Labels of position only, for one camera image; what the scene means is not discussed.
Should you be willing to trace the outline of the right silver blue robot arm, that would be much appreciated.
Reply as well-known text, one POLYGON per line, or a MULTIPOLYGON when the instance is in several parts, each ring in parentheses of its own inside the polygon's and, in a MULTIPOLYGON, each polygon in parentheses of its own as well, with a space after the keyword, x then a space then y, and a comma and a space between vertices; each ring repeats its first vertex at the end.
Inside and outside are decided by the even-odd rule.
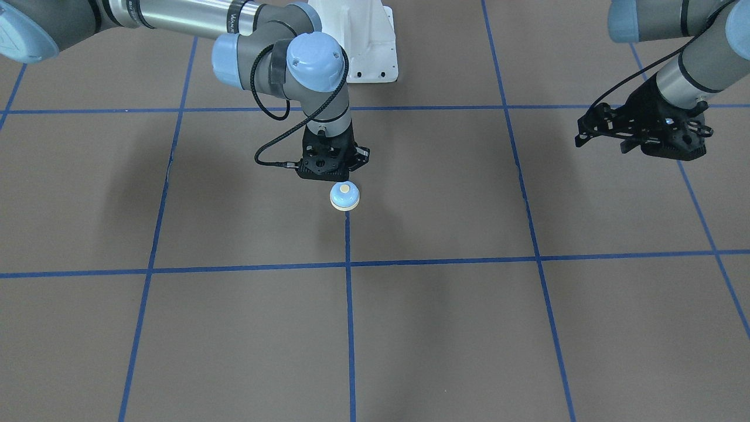
POLYGON ((349 58, 322 31, 307 2, 3 1, 2 55, 19 63, 56 57, 112 28, 162 29, 214 41, 212 67, 222 83, 297 101, 305 113, 302 158, 274 166, 325 176, 364 165, 349 112, 349 58))

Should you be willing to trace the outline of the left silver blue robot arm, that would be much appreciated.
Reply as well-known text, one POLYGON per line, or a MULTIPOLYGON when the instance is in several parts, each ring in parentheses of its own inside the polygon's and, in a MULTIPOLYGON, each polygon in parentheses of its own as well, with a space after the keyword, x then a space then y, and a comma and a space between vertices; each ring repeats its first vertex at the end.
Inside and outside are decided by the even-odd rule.
POLYGON ((709 99, 748 75, 748 2, 613 1, 608 31, 616 43, 687 40, 614 110, 616 130, 645 148, 686 153, 704 146, 709 99))

